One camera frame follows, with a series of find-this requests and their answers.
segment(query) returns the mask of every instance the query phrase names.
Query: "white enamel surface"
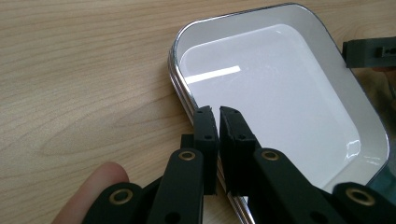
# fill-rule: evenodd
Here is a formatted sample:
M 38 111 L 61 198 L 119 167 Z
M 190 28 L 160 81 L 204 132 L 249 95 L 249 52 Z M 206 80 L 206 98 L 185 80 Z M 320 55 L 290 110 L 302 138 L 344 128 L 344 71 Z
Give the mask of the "white enamel surface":
M 297 5 L 186 27 L 172 51 L 187 104 L 240 110 L 263 147 L 283 151 L 329 192 L 366 184 L 385 164 L 377 114 L 322 23 Z

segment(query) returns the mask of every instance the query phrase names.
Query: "white tray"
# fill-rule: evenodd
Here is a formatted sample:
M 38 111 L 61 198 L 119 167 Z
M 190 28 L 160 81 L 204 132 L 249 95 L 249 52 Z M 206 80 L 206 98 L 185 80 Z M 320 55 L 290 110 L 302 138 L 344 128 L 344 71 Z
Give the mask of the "white tray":
M 315 186 L 366 184 L 388 139 L 321 21 L 287 4 L 196 21 L 177 35 L 171 78 L 191 116 L 242 112 L 263 147 L 284 152 Z

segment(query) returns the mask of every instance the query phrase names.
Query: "wood grain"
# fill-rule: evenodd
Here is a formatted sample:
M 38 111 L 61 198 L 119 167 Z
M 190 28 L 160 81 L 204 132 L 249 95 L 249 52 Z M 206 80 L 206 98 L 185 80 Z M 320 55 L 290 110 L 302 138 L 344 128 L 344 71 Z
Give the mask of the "wood grain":
M 298 2 L 317 13 L 339 48 L 396 35 L 393 0 Z M 0 222 L 50 223 L 105 161 L 141 186 L 162 175 L 180 135 L 192 131 L 166 67 L 177 31 L 279 3 L 1 0 Z M 358 77 L 374 105 L 389 101 L 382 74 Z M 237 222 L 224 193 L 205 200 L 204 223 Z

